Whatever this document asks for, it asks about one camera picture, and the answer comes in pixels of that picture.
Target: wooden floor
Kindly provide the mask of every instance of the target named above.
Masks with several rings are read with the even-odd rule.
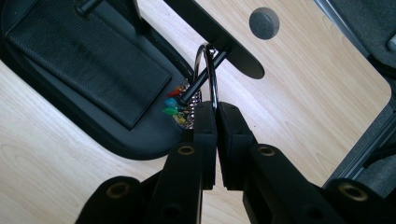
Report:
[[[390,97],[389,85],[313,1],[197,1],[262,63],[245,77],[228,62],[217,70],[219,98],[238,106],[261,143],[280,148],[322,185]],[[160,0],[138,1],[142,16],[193,63],[204,40]],[[269,7],[280,18],[271,40],[256,38],[248,17]],[[165,158],[130,161],[95,143],[0,63],[0,220],[71,223],[105,180],[144,180]],[[208,99],[207,87],[203,87]],[[203,223],[247,223],[240,192],[205,192]]]

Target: black fabric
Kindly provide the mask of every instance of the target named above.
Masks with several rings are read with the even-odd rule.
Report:
[[[37,0],[7,41],[132,129],[171,74],[98,17],[76,16],[73,0]]]
[[[396,68],[396,52],[388,41],[396,35],[395,0],[331,0],[337,13],[381,63]]]

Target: metal rivet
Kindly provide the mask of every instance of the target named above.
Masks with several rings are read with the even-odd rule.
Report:
[[[338,189],[348,198],[357,202],[364,202],[368,199],[368,195],[362,189],[359,189],[349,183],[342,183]]]
[[[269,147],[259,147],[259,152],[263,156],[274,156],[275,155],[274,150]]]
[[[194,148],[193,147],[180,147],[178,150],[178,153],[180,153],[181,155],[191,155],[192,153],[194,153]]]
[[[125,182],[118,182],[107,189],[106,195],[112,199],[119,199],[126,196],[131,190],[131,186]]]

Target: metal ring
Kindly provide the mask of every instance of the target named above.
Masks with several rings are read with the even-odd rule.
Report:
[[[198,48],[197,55],[195,57],[194,75],[192,78],[195,80],[198,77],[201,56],[202,53],[204,52],[206,70],[209,78],[210,101],[212,102],[213,111],[216,112],[219,104],[219,95],[218,95],[218,82],[216,80],[215,65],[213,64],[213,55],[212,55],[213,50],[214,48],[212,47],[212,45],[208,43],[205,43]]]

